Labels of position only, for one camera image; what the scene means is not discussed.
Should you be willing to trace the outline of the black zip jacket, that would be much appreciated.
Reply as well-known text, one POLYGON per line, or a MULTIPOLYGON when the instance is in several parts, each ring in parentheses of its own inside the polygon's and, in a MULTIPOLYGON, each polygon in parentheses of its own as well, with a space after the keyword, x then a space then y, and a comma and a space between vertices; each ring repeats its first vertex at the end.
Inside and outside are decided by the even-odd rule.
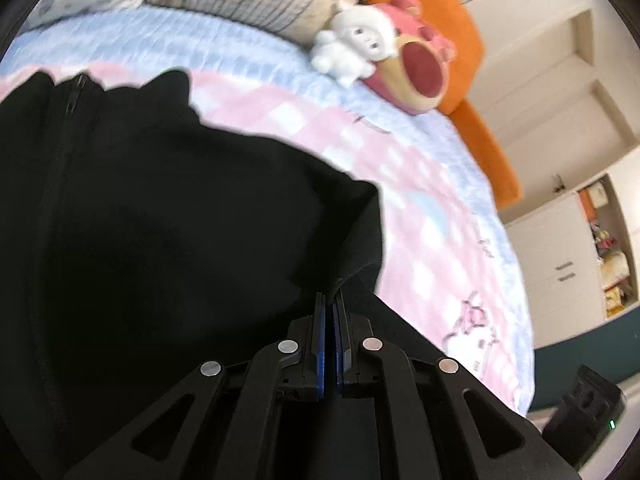
POLYGON ((437 349, 383 301, 378 190, 204 126, 190 81, 1 104, 6 479, 393 479, 437 349))

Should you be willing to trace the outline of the pink Hello Kitty bedsheet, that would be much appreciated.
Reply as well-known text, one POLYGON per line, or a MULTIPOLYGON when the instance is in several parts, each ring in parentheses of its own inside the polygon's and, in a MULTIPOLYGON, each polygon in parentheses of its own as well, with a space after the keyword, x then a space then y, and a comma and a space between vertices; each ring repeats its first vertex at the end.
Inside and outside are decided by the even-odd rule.
POLYGON ((181 70, 1 83, 1 414, 70 426, 131 382, 283 332, 360 282, 384 324, 517 412, 534 392, 521 273, 465 151, 181 70))

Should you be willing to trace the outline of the light blue quilted blanket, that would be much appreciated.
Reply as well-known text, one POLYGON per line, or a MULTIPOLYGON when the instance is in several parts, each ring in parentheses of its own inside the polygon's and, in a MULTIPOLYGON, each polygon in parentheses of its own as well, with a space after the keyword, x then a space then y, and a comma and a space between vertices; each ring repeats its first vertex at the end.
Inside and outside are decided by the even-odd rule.
POLYGON ((535 393, 534 337, 518 258, 484 172, 449 118, 412 117, 363 84, 342 88, 295 44, 186 11, 87 14, 18 36, 1 63, 9 93, 37 70, 106 88, 185 70, 207 125, 273 136, 381 194, 376 292, 509 408, 535 393))

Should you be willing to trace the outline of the black charger box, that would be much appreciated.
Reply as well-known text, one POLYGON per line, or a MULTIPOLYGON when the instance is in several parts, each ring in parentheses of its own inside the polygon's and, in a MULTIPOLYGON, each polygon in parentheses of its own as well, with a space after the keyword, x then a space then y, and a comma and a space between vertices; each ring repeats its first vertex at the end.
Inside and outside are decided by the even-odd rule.
POLYGON ((616 428, 625 408, 626 398, 620 387, 582 365, 574 385, 544 426, 542 437, 579 470, 616 428))

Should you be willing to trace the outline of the white wardrobe cabinet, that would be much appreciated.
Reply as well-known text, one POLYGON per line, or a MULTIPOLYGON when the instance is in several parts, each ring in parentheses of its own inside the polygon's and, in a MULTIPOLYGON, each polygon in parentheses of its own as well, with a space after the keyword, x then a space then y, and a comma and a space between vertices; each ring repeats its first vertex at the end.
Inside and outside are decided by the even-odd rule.
POLYGON ((542 349, 639 307, 639 150, 506 225, 542 349))

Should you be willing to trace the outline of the pink strawberry bear plush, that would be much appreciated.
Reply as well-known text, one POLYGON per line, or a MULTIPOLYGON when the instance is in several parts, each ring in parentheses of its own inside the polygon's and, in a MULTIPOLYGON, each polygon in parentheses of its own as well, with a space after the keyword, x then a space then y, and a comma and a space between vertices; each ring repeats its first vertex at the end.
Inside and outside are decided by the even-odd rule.
POLYGON ((449 84, 449 65, 457 56, 454 43, 422 18, 419 0, 390 0, 373 5, 394 24, 396 58, 375 62, 363 82, 378 96, 416 116, 434 110, 449 84))

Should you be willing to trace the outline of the white sheep plush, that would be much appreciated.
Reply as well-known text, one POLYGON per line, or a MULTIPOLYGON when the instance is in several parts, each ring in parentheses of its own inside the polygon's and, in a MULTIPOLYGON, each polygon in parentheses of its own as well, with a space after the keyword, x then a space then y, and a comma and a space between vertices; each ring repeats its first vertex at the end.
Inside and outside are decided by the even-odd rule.
POLYGON ((310 64, 343 88, 368 79, 376 64, 396 58, 396 29, 375 6, 339 1, 329 28, 318 32, 310 50, 310 64))

